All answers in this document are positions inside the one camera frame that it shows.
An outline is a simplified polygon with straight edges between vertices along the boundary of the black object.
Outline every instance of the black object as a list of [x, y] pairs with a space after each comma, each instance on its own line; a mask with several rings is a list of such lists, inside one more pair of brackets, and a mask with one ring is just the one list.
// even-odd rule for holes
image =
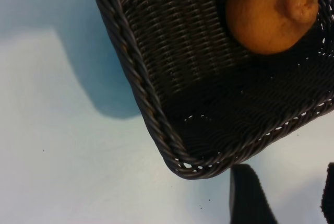
[[334, 163], [328, 166], [321, 208], [329, 224], [334, 223]]
[[259, 178], [249, 165], [231, 168], [230, 187], [231, 224], [278, 224]]
[[96, 0], [147, 129], [185, 179], [216, 176], [334, 109], [334, 0], [292, 49], [252, 54], [225, 0]]

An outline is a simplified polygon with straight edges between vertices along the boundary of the basket weave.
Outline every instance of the basket weave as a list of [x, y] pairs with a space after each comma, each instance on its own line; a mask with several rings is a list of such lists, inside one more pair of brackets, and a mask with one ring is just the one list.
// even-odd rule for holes
[[230, 37], [225, 0], [96, 0], [147, 129], [185, 179], [216, 176], [334, 109], [334, 0], [262, 61]]

